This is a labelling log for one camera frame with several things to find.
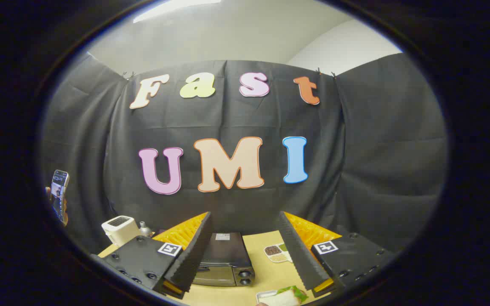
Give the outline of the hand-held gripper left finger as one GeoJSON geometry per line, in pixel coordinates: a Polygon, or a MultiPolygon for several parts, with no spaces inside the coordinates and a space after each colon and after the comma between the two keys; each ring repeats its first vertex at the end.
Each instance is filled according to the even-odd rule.
{"type": "Polygon", "coordinates": [[[213,231],[211,213],[205,212],[153,238],[138,235],[105,256],[90,257],[136,291],[180,300],[191,288],[213,231]]]}

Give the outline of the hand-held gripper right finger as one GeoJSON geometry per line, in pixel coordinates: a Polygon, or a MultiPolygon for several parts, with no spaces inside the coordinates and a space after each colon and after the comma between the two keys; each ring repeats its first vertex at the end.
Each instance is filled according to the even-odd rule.
{"type": "Polygon", "coordinates": [[[316,298],[342,295],[373,279],[396,258],[365,236],[345,229],[336,233],[284,211],[277,230],[304,287],[316,298]]]}

